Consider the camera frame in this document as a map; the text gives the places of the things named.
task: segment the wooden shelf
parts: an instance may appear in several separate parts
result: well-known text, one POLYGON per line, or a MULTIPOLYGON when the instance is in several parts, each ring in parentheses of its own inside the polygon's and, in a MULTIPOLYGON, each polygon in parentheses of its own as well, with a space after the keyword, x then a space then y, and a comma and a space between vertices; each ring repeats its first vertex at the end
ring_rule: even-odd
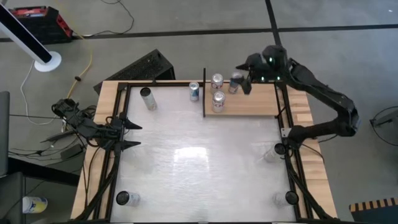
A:
POLYGON ((205 88, 205 113, 206 115, 233 115, 233 116, 275 116, 278 107, 275 88, 271 84, 252 84, 250 95, 245 95, 242 89, 236 94, 228 91, 229 83, 224 83, 223 92, 226 99, 224 110, 215 113, 212 110, 213 94, 210 91, 211 83, 206 83, 205 88))

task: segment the yellow and black striped object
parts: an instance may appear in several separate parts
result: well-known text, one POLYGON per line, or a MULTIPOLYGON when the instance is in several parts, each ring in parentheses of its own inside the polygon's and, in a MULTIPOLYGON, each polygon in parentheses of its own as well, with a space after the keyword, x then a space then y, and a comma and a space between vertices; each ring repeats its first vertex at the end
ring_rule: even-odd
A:
POLYGON ((356 222, 398 223, 398 198, 387 198, 349 205, 356 222))

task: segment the can on floor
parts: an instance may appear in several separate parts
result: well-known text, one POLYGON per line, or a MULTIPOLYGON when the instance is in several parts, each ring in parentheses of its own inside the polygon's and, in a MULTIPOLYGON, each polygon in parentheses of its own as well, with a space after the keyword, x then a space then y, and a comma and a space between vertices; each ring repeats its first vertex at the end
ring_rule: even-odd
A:
POLYGON ((22 199, 22 212, 23 214, 40 213, 47 208, 48 204, 46 198, 25 196, 22 199))
MULTIPOLYGON (((243 75, 239 72, 232 73, 232 78, 242 78, 242 77, 243 77, 243 75)), ((239 88, 239 84, 231 80, 229 83, 229 89, 228 89, 229 93, 235 94, 238 91, 238 88, 239 88)))
POLYGON ((221 74, 214 74, 211 78, 211 94, 223 91, 224 78, 221 74))
POLYGON ((116 203, 118 205, 138 206, 141 201, 141 196, 136 193, 127 192, 125 190, 118 193, 116 196, 116 203))
POLYGON ((218 91, 213 95, 213 111, 220 113, 224 109, 225 94, 222 91, 218 91))
POLYGON ((274 203, 279 206, 288 206, 288 205, 296 205, 299 202, 299 196, 293 192, 278 192, 274 195, 274 203))
POLYGON ((190 89, 191 101, 198 101, 199 100, 199 83, 197 83, 197 82, 189 83, 189 89, 190 89))
POLYGON ((154 110, 157 107, 154 95, 152 94, 150 88, 144 87, 139 92, 148 110, 154 110))
POLYGON ((272 146, 265 154, 264 159, 267 162, 280 162, 281 157, 286 153, 286 148, 282 143, 272 146))

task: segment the wooden table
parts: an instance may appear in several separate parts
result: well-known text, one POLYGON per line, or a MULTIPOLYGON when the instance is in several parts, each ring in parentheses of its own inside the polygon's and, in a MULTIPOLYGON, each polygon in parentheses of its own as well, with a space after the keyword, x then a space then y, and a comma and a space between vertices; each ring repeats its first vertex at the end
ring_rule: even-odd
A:
MULTIPOLYGON (((96 114, 94 117, 94 122, 97 124, 104 124, 105 123, 105 118, 107 116, 112 116, 113 113, 113 108, 115 104, 115 98, 116 98, 116 92, 117 92, 117 86, 120 81, 105 81, 103 82, 103 86, 101 89, 101 94, 99 96, 98 100, 98 105, 97 105, 97 110, 96 114)), ((128 81, 131 83, 150 83, 150 81, 128 81)), ((158 81, 158 82, 186 82, 184 81, 179 81, 179 80, 174 80, 174 81, 158 81)), ((269 97, 275 98, 275 92, 268 92, 269 96, 263 96, 263 97, 269 97)), ((313 124, 312 120, 312 115, 311 115, 311 110, 308 105, 308 100, 307 100, 307 95, 305 92, 302 91, 297 91, 292 88, 288 87, 288 94, 289 94, 289 102, 290 102, 290 108, 292 111, 292 116, 294 120, 294 124, 296 125, 302 125, 302 126, 310 126, 313 124)), ((281 107, 284 106, 284 102, 282 99, 282 93, 279 94, 279 101, 281 103, 281 107)), ((275 107, 277 111, 277 104, 274 105, 269 105, 269 107, 275 107)), ((282 116, 284 116, 284 121, 286 121, 286 113, 282 113, 282 116)), ((304 142, 304 144, 316 149, 318 152, 320 152, 320 147, 317 142, 317 140, 312 140, 308 139, 304 142)), ((90 174, 90 187, 88 189, 88 201, 90 201, 93 196, 95 195, 97 189, 98 189, 98 184, 100 182, 100 175, 101 175, 101 168, 103 166, 103 160, 104 160, 104 155, 105 151, 104 150, 99 150, 95 157, 93 158, 93 154, 95 152, 96 148, 95 147, 89 147, 86 152, 85 156, 85 170, 86 174, 88 173, 88 166, 90 164, 90 161, 93 160, 92 168, 91 168, 91 174, 90 174)), ((326 170, 325 166, 323 164, 323 161, 321 157, 305 146, 302 146, 300 149, 301 153, 301 158, 302 158, 302 164, 303 164, 303 169, 305 173, 305 178, 307 180, 307 187, 311 194, 314 196, 315 200, 323 207, 323 209, 331 216, 336 217, 336 210, 335 210, 335 205, 333 203, 333 199, 331 196, 330 188, 329 188, 329 182, 328 182, 328 177, 326 176, 326 170)), ((71 218, 75 218, 79 216, 79 214, 84 210, 84 204, 85 204, 85 186, 84 186, 84 179, 83 179, 83 174, 80 175, 80 181, 79 185, 77 188, 76 192, 76 197, 75 197, 75 202, 73 204, 73 209, 72 209, 72 214, 71 218)), ((303 204, 302 196, 301 193, 299 192, 299 189, 297 188, 297 192, 300 197, 300 211, 301 211, 301 216, 302 217, 307 217, 307 214, 305 213, 305 207, 303 204)), ((108 190, 104 193, 103 196, 103 203, 101 206, 101 210, 99 213, 100 218, 105 217, 105 209, 106 209, 106 202, 108 201, 108 190)))

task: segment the white tabletop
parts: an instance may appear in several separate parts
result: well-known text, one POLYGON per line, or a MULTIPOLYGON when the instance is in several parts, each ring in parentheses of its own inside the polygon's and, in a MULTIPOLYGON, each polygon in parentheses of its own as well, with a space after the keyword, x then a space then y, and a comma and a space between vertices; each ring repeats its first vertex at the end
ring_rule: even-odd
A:
POLYGON ((143 129, 125 139, 142 144, 122 153, 115 195, 127 190, 141 202, 114 201, 112 222, 294 221, 292 207, 272 200, 290 190, 284 162, 261 159, 280 142, 276 119, 203 118, 188 87, 151 88, 158 109, 149 111, 140 89, 132 88, 127 116, 143 129))

